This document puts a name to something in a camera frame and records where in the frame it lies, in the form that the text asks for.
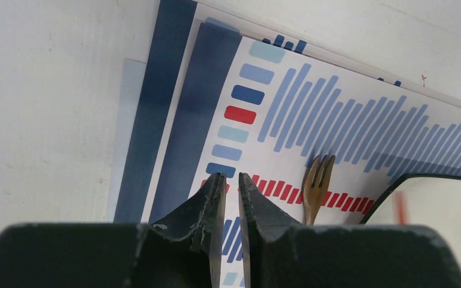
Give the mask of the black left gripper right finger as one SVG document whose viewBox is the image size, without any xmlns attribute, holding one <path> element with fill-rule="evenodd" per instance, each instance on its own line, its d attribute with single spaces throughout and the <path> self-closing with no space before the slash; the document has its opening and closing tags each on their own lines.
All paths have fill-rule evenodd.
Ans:
<svg viewBox="0 0 461 288">
<path fill-rule="evenodd" d="M 308 226 L 240 173 L 246 287 L 461 287 L 461 268 L 420 225 Z"/>
</svg>

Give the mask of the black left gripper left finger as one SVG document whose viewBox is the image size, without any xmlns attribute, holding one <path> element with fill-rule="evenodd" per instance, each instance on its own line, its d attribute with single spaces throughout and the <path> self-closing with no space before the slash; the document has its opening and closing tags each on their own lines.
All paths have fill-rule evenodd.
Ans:
<svg viewBox="0 0 461 288">
<path fill-rule="evenodd" d="M 0 233 L 0 287 L 218 287 L 226 177 L 152 224 L 23 223 Z"/>
</svg>

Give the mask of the brown wooden fork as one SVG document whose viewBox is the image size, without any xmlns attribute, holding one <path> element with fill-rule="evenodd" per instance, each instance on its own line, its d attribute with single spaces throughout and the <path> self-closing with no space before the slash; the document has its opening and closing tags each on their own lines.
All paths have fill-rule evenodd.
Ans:
<svg viewBox="0 0 461 288">
<path fill-rule="evenodd" d="M 307 169 L 302 186 L 304 222 L 312 226 L 326 198 L 335 155 L 318 155 Z"/>
</svg>

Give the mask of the blue striped placemat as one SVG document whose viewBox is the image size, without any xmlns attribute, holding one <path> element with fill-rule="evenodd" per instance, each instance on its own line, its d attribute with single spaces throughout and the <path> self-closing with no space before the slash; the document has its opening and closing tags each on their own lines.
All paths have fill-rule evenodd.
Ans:
<svg viewBox="0 0 461 288">
<path fill-rule="evenodd" d="M 255 40 L 228 14 L 160 1 L 113 220 L 158 220 L 197 180 L 249 172 L 267 197 L 300 211 L 301 168 L 336 156 L 348 176 L 325 220 L 367 213 L 402 175 L 461 176 L 461 109 L 400 83 L 310 59 L 305 42 Z"/>
</svg>

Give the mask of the white square plate black rim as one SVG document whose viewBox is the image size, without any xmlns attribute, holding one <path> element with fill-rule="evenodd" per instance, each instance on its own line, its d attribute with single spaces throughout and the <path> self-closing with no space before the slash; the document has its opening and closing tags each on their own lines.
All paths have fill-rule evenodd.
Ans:
<svg viewBox="0 0 461 288">
<path fill-rule="evenodd" d="M 436 230 L 461 267 L 461 176 L 405 174 L 382 193 L 363 224 L 417 224 Z"/>
</svg>

